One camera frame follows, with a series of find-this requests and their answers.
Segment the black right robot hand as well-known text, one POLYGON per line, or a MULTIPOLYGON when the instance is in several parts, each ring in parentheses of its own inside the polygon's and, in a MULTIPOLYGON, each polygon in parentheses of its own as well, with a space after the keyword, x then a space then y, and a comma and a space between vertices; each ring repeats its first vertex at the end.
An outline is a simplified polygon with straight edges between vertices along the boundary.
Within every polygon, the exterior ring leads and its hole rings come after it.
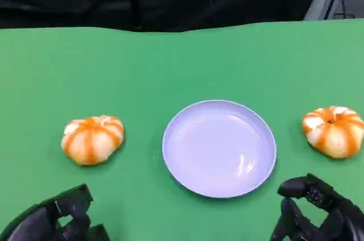
POLYGON ((283 197, 281 215, 271 240, 363 240, 363 212, 351 200, 337 193, 318 177, 291 178, 281 183, 278 194, 283 197), (305 198, 328 216, 317 227, 303 215, 294 198, 305 198))

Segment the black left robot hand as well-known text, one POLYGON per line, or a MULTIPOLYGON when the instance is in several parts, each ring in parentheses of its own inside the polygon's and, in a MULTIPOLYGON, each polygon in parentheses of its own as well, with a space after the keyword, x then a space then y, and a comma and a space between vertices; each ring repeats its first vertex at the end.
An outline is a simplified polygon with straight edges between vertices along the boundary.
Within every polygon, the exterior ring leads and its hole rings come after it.
POLYGON ((110 240, 103 224, 91 225, 92 201, 86 184, 66 190, 14 218, 1 240, 110 240))

